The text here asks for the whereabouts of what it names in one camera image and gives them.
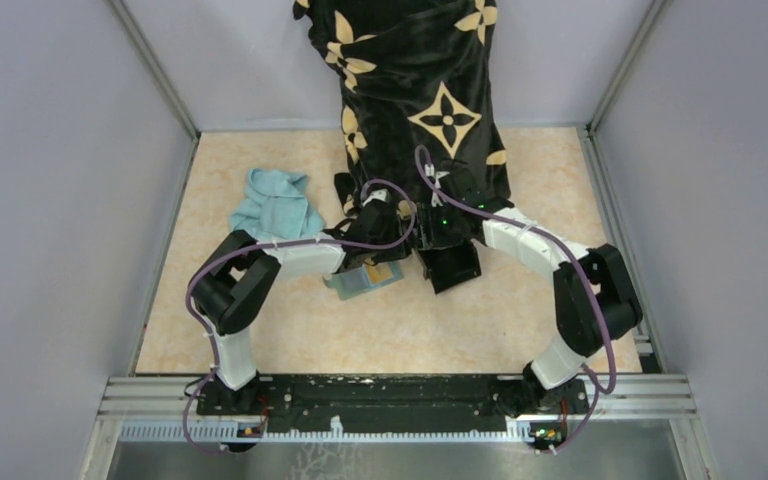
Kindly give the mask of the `orange credit card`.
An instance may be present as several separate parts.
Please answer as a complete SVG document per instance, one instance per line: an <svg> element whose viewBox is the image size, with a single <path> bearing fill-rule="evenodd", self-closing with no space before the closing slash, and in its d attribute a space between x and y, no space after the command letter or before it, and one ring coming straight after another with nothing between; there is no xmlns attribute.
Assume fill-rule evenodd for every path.
<svg viewBox="0 0 768 480"><path fill-rule="evenodd" d="M394 272L390 264L365 265L365 272L371 285L386 283L394 278Z"/></svg>

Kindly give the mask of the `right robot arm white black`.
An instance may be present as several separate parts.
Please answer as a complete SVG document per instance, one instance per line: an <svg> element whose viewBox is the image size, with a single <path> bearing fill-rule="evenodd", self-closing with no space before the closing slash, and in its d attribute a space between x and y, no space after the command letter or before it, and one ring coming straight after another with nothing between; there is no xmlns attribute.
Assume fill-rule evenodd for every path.
<svg viewBox="0 0 768 480"><path fill-rule="evenodd" d="M511 202L486 197L464 169L438 170L422 160L416 169L432 192L434 206L454 208L481 243L510 255L552 287L556 335L524 369L527 406L550 411L562 398L562 385L580 372L595 375L588 362L598 352L607 357L608 379L594 387L612 393L618 381L613 343L643 317L619 250L610 244L587 247L550 232Z"/></svg>

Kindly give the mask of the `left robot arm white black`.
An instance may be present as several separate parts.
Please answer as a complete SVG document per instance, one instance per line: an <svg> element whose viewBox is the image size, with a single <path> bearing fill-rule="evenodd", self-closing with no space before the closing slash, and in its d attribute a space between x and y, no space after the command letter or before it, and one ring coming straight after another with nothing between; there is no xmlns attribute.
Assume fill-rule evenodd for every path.
<svg viewBox="0 0 768 480"><path fill-rule="evenodd" d="M185 294L188 312L208 335L210 375L223 385L220 399L237 414L260 399L250 326L276 281L305 275L330 276L356 270L378 257L404 253L417 222L407 200L408 219L383 200L366 203L346 230L329 230L298 240L260 243L245 232L229 234L193 275Z"/></svg>

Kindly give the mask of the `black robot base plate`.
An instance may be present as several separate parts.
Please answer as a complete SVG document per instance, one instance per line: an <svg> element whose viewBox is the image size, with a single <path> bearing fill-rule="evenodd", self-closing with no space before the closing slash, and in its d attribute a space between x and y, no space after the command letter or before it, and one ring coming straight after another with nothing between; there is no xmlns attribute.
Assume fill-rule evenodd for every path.
<svg viewBox="0 0 768 480"><path fill-rule="evenodd" d="M350 433L501 431L527 414L584 414L581 380L536 393L520 374L260 374L233 392L210 380L195 395L202 416L254 417L265 430L324 431L334 417Z"/></svg>

